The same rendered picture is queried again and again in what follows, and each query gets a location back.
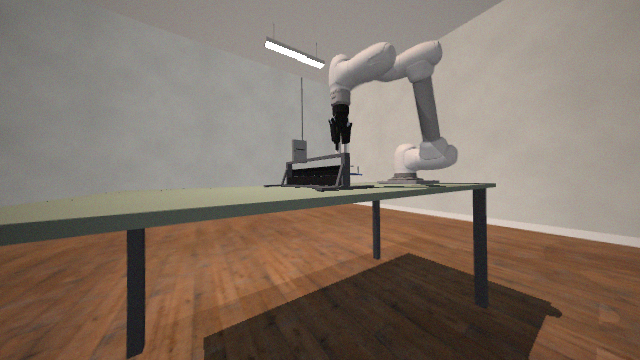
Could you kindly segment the grey rack with patch panel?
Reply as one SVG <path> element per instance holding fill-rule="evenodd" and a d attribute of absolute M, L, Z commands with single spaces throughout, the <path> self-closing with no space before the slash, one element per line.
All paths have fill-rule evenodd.
<path fill-rule="evenodd" d="M 341 157 L 341 165 L 315 167 L 292 170 L 292 164 Z M 264 187 L 305 187 L 317 191 L 341 190 L 356 188 L 372 188 L 374 185 L 350 186 L 350 153 L 338 153 L 327 156 L 286 162 L 286 170 L 281 185 L 264 185 Z M 310 177 L 309 177 L 310 176 Z M 284 184 L 286 178 L 286 184 Z M 331 186 L 329 186 L 331 185 Z M 340 188 L 346 187 L 346 188 Z"/>

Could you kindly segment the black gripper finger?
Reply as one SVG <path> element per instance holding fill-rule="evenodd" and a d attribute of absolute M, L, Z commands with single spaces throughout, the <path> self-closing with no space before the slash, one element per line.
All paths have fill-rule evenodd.
<path fill-rule="evenodd" d="M 332 142 L 335 144 L 335 154 L 341 153 L 340 138 L 343 118 L 340 118 L 339 126 L 336 126 L 335 124 L 335 116 L 328 121 L 330 124 Z"/>
<path fill-rule="evenodd" d="M 347 123 L 347 119 L 344 119 L 344 127 L 341 128 L 341 153 L 347 153 L 347 144 L 350 143 L 351 127 L 352 123 L 349 121 Z"/>

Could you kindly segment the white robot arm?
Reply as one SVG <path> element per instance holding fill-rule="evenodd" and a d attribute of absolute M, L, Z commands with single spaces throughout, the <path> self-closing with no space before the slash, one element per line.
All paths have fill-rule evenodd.
<path fill-rule="evenodd" d="M 424 180 L 417 178 L 417 171 L 443 169 L 457 162 L 458 150 L 440 136 L 438 124 L 431 75 L 441 58 L 439 41 L 420 43 L 397 57 L 394 46 L 382 42 L 363 50 L 351 60 L 346 55 L 337 55 L 331 61 L 329 89 L 332 107 L 336 104 L 350 106 L 350 91 L 366 82 L 391 82 L 407 77 L 413 85 L 423 141 L 419 149 L 412 144 L 398 146 L 394 155 L 394 177 L 388 181 Z"/>

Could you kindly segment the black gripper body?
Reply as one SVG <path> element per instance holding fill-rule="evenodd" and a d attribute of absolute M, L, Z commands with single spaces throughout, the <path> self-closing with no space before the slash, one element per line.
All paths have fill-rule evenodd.
<path fill-rule="evenodd" d="M 348 114 L 349 114 L 349 106 L 347 104 L 336 104 L 332 107 L 333 118 L 335 116 L 335 124 L 339 126 L 340 118 L 343 118 L 342 127 L 344 127 L 344 119 L 347 119 L 348 123 Z"/>

